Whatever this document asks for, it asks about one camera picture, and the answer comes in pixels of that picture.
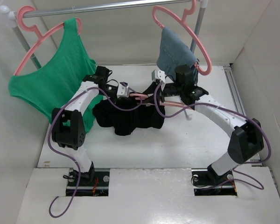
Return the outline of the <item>pink plastic hanger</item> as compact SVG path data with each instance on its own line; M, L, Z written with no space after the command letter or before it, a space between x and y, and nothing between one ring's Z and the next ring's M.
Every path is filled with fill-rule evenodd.
M130 93L130 97L135 97L136 100L142 100L143 105L154 105L154 103L145 103L144 101L149 98L148 95L145 94L140 94L140 93ZM161 106L171 106L171 107L178 107L178 108L185 108L186 105L184 103L178 103L175 101L165 101L161 102Z

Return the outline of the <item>black t shirt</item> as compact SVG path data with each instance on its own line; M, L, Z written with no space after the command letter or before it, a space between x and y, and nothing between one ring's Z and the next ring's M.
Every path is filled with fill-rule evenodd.
M140 105L134 98L107 97L96 104L92 113L100 127L113 127L118 136L130 135L136 128L161 129L164 118L152 105Z

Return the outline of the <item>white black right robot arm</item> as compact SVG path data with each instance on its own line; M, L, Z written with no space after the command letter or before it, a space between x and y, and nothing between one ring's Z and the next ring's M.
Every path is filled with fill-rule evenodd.
M192 109L218 125L230 138L227 151L207 167L203 176L205 185L222 183L228 172L247 163L264 148L266 140L258 120L220 105L204 88L195 83L196 70L187 65L175 69L175 77L167 84L165 73L152 73L159 87L154 92L154 101L161 104L166 97L179 96L183 109Z

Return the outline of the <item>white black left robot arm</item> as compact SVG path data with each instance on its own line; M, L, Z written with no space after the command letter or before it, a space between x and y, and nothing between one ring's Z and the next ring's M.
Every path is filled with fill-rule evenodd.
M102 96L104 92L109 97L117 97L118 88L107 83L111 74L110 69L98 66L95 74L83 78L69 102L62 108L54 108L51 115L51 139L59 147L66 148L63 154L67 154L73 161L73 177L78 178L84 185L93 183L95 170L83 147L86 138L83 115L94 98Z

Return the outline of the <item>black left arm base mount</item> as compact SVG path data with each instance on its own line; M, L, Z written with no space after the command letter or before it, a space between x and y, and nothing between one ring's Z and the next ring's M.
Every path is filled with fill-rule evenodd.
M67 180L66 196L72 196L77 185L78 173L70 169L68 175L63 175ZM75 196L108 196L109 194L110 169L96 168L93 180L81 177Z

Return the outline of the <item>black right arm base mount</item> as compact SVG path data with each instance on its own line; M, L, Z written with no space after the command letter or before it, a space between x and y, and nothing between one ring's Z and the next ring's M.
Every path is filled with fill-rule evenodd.
M194 187L194 196L237 196L237 190L233 179L232 171L228 171L223 176L211 180L208 177L208 170L196 168L191 170L190 179Z

